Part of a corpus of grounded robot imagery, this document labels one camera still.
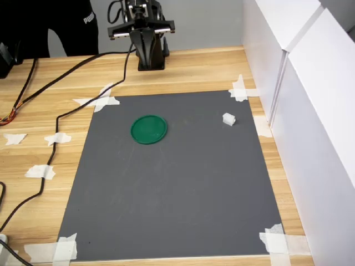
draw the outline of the black wire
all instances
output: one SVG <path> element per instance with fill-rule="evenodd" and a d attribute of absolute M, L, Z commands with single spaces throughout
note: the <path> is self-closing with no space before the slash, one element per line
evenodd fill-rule
<path fill-rule="evenodd" d="M 66 112 L 65 114 L 62 114 L 62 115 L 59 115 L 56 120 L 55 120 L 55 133 L 58 133 L 59 132 L 59 119 L 62 118 L 62 117 L 65 117 L 65 116 L 68 116 L 68 115 L 71 115 L 79 110 L 81 110 L 82 108 L 86 107 L 87 105 L 89 105 L 90 103 L 92 103 L 93 101 L 97 100 L 98 98 L 100 98 L 102 95 L 104 95 L 109 89 L 123 83 L 125 80 L 126 80 L 126 73 L 127 73 L 127 64 L 128 64 L 128 58 L 129 58 L 129 55 L 133 52 L 132 50 L 132 47 L 133 47 L 133 43 L 130 45 L 130 48 L 129 48 L 129 51 L 127 53 L 127 56 L 126 56 L 126 60 L 125 60 L 125 63 L 124 63 L 124 70 L 123 70 L 123 79 L 120 80 L 119 82 L 116 82 L 115 84 L 111 85 L 110 87 L 106 88 L 102 93 L 100 93 L 98 96 L 96 96 L 95 98 L 92 98 L 90 101 L 88 101 L 87 103 L 83 104 L 82 106 L 79 106 L 75 109 L 73 109 L 72 111 L 69 111 L 69 112 Z M 55 142 L 53 144 L 53 150 L 52 150 L 52 154 L 50 155 L 50 158 L 47 162 L 47 165 L 50 165 L 53 161 L 53 157 L 55 155 L 55 151 L 57 149 L 57 143 Z M 40 190 L 38 193 L 36 193 L 35 195 L 25 199 L 23 202 L 21 202 L 12 212 L 11 214 L 9 215 L 9 217 L 5 220 L 4 224 L 2 225 L 2 227 L 0 228 L 0 233 L 4 230 L 4 228 L 6 227 L 6 225 L 8 224 L 8 222 L 11 220 L 11 218 L 13 217 L 13 215 L 18 211 L 18 209 L 21 208 L 21 206 L 23 206 L 26 202 L 32 200 L 33 198 L 36 198 L 37 196 L 41 195 L 42 192 L 43 192 L 43 189 L 44 189 L 44 181 L 45 181 L 45 178 L 42 177 L 41 178 L 41 184 L 40 184 Z M 4 194 L 5 194 L 5 190 L 6 190 L 6 186 L 3 182 L 0 182 L 0 185 L 3 186 L 3 190 L 2 190 L 2 193 L 1 193 L 1 196 L 0 196 L 0 206 L 1 206 L 1 203 L 2 203 L 2 199 L 4 197 Z M 26 262 L 24 259 L 22 259 L 19 255 L 17 255 L 8 245 L 6 245 L 6 243 L 2 240 L 0 240 L 0 244 L 3 245 L 12 255 L 15 256 L 15 258 L 17 258 L 20 262 L 22 262 L 24 265 L 28 265 L 28 266 L 32 266 L 31 264 L 29 264 L 28 262 Z"/>
<path fill-rule="evenodd" d="M 1 181 L 0 181 L 0 185 L 2 186 L 1 196 L 0 196 L 0 208 L 1 208 L 2 200 L 4 199 L 4 196 L 5 196 L 6 185 L 5 185 L 5 183 L 3 183 Z"/>
<path fill-rule="evenodd" d="M 23 258 L 21 258 L 18 254 L 16 254 L 15 251 L 13 251 L 13 249 L 11 247 L 9 247 L 4 241 L 2 241 L 0 239 L 0 244 L 3 245 L 5 247 L 5 249 L 7 249 L 12 256 L 14 256 L 15 258 L 17 258 L 22 264 L 24 264 L 25 266 L 33 266 L 32 264 L 26 262 Z"/>
<path fill-rule="evenodd" d="M 68 76 L 69 74 L 71 74 L 72 72 L 74 72 L 75 70 L 77 70 L 78 68 L 82 67 L 83 65 L 98 59 L 100 57 L 103 57 L 104 55 L 108 55 L 108 54 L 126 54 L 128 52 L 106 52 L 106 53 L 101 53 L 101 54 L 97 54 L 94 55 L 92 57 L 89 57 L 88 59 L 85 59 L 84 61 L 80 62 L 79 64 L 73 66 L 71 69 L 69 69 L 67 72 L 65 72 L 63 75 L 61 75 L 60 77 L 52 80 L 50 83 L 48 83 L 46 86 L 44 86 L 43 88 L 39 89 L 38 91 L 36 91 L 34 94 L 32 94 L 30 97 L 27 97 L 25 100 L 23 100 L 23 103 L 25 104 L 26 102 L 32 100 L 33 98 L 37 97 L 39 94 L 41 94 L 42 92 L 44 92 L 45 90 L 47 90 L 49 87 L 53 86 L 55 83 L 57 83 L 58 81 L 62 80 L 63 78 L 65 78 L 66 76 Z"/>
<path fill-rule="evenodd" d="M 29 84 L 29 82 L 30 82 L 30 80 L 31 80 L 32 74 L 33 74 L 34 69 L 35 69 L 35 67 L 36 67 L 36 62 L 37 62 L 37 60 L 38 60 L 37 58 L 34 58 L 34 59 L 33 59 L 33 64 L 32 64 L 32 67 L 31 67 L 31 71 L 29 72 L 28 77 L 27 77 L 27 80 L 26 80 L 26 83 L 23 85 L 23 88 L 22 88 L 20 94 L 18 95 L 15 104 L 13 105 L 14 109 L 16 109 L 18 103 L 20 102 L 20 100 L 21 100 L 21 98 L 22 98 L 22 95 L 23 95 L 24 91 L 26 90 L 26 88 L 27 88 L 27 86 L 28 86 L 28 84 Z"/>
<path fill-rule="evenodd" d="M 117 11 L 117 15 L 116 15 L 115 19 L 112 21 L 111 20 L 111 9 L 112 9 L 112 6 L 116 3 L 121 3 L 121 8 Z M 122 0 L 112 1 L 111 4 L 109 5 L 108 10 L 107 10 L 107 21 L 110 24 L 115 24 L 118 21 L 118 19 L 120 18 L 121 12 L 122 12 L 122 18 L 124 20 L 124 9 L 123 9 Z"/>

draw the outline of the green circular disc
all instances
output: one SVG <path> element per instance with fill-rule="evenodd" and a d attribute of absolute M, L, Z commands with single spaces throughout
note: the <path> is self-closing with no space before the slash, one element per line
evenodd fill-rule
<path fill-rule="evenodd" d="M 162 140 L 168 130 L 165 120 L 156 115 L 138 118 L 131 127 L 132 138 L 140 144 L 154 144 Z"/>

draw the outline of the wooden table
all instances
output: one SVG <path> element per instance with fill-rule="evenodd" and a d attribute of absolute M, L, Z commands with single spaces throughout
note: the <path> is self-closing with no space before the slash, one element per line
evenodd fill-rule
<path fill-rule="evenodd" d="M 34 93 L 85 57 L 40 59 L 25 96 Z M 121 80 L 125 55 L 107 55 L 64 78 L 39 97 L 24 105 L 16 119 L 0 127 L 0 180 L 7 192 L 0 212 L 0 223 L 25 198 L 39 191 L 40 179 L 25 178 L 34 165 L 45 165 L 52 147 L 44 139 L 54 135 L 55 118 L 78 107 L 73 99 L 93 98 L 108 83 Z M 112 91 L 113 96 L 187 93 L 229 90 L 242 74 L 248 89 L 255 88 L 243 47 L 172 52 L 164 71 L 138 72 L 138 59 L 129 59 L 127 79 Z M 0 80 L 0 114 L 7 114 L 17 98 L 32 60 L 15 66 Z M 253 115 L 264 115 L 259 98 L 249 98 Z M 65 207 L 93 114 L 93 107 L 60 121 L 60 131 L 72 141 L 59 144 L 53 161 L 56 176 L 47 180 L 43 194 L 26 203 L 2 232 L 9 244 L 26 260 L 25 244 L 57 241 Z M 28 134 L 20 145 L 5 146 L 4 133 Z M 273 138 L 260 137 L 263 154 L 286 234 L 304 235 L 297 208 Z M 292 265 L 313 265 L 310 256 L 291 257 Z M 76 263 L 72 265 L 270 265 L 268 255 L 228 258 L 134 260 L 129 262 Z"/>

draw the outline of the small white block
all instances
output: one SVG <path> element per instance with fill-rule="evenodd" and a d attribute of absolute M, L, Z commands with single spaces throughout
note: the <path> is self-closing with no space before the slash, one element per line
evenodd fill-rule
<path fill-rule="evenodd" d="M 233 126 L 235 124 L 235 116 L 228 114 L 227 112 L 223 115 L 223 123 L 229 126 Z"/>

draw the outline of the white wall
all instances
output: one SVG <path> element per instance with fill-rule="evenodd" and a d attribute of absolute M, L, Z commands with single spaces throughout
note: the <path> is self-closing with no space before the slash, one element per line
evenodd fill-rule
<path fill-rule="evenodd" d="M 99 51 L 128 50 L 129 38 L 110 40 L 107 9 L 112 0 L 91 0 L 99 26 Z M 242 45 L 242 0 L 159 0 L 167 20 L 174 20 L 175 34 L 166 34 L 171 50 Z M 65 56 L 55 34 L 48 37 L 51 57 Z"/>

